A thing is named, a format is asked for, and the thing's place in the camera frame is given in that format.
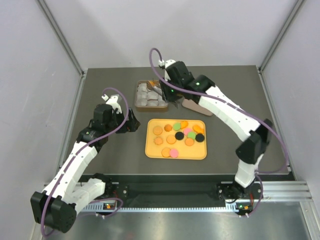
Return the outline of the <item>brown cookie tin box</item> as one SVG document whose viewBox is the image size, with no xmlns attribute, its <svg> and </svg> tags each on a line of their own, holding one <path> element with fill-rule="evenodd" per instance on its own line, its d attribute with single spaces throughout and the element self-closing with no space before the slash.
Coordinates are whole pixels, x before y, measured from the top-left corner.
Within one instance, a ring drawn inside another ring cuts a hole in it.
<svg viewBox="0 0 320 240">
<path fill-rule="evenodd" d="M 134 105 L 139 112 L 155 113 L 166 112 L 169 107 L 169 104 L 165 102 L 163 99 L 161 99 L 156 92 L 149 91 L 147 89 L 147 80 L 139 80 L 137 82 Z"/>
</svg>

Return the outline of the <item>tan flower cookie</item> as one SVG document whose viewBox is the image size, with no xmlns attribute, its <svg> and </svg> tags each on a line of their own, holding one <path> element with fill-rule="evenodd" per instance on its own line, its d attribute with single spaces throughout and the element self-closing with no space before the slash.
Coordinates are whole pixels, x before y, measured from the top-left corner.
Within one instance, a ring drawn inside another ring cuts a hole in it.
<svg viewBox="0 0 320 240">
<path fill-rule="evenodd" d="M 160 136 L 157 136 L 153 142 L 155 145 L 159 146 L 163 144 L 163 139 Z"/>
</svg>

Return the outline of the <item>orange flower cookie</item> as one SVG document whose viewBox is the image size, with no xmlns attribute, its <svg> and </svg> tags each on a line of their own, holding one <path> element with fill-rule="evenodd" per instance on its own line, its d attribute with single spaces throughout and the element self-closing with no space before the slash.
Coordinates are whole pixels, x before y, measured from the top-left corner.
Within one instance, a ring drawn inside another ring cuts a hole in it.
<svg viewBox="0 0 320 240">
<path fill-rule="evenodd" d="M 166 124 L 163 128 L 166 132 L 170 132 L 173 129 L 173 126 L 170 124 Z"/>
</svg>

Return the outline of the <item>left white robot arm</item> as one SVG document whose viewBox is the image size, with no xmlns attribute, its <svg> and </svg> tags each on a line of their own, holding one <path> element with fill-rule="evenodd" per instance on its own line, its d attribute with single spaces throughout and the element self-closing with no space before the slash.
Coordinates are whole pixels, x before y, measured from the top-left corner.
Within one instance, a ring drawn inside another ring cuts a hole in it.
<svg viewBox="0 0 320 240">
<path fill-rule="evenodd" d="M 81 188 L 75 189 L 89 163 L 98 155 L 110 135 L 135 132 L 140 122 L 132 109 L 123 112 L 120 102 L 125 96 L 102 95 L 104 103 L 98 104 L 87 127 L 81 130 L 71 153 L 52 181 L 41 191 L 34 192 L 30 203 L 33 217 L 40 224 L 43 237 L 47 227 L 61 233 L 68 232 L 78 214 L 98 197 L 109 198 L 114 191 L 111 183 L 101 174 L 90 178 Z"/>
</svg>

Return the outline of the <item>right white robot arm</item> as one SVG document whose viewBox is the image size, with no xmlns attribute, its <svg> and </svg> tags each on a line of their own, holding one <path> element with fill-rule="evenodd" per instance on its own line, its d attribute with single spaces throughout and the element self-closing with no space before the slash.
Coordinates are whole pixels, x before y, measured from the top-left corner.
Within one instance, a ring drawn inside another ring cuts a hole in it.
<svg viewBox="0 0 320 240">
<path fill-rule="evenodd" d="M 182 61 L 160 60 L 159 67 L 164 70 L 160 85 L 168 102 L 181 98 L 190 100 L 218 117 L 242 141 L 235 151 L 239 163 L 233 192 L 237 197 L 245 198 L 252 191 L 255 172 L 270 143 L 273 123 L 269 119 L 259 122 L 245 115 L 243 109 L 226 97 L 212 80 L 205 75 L 193 77 Z"/>
</svg>

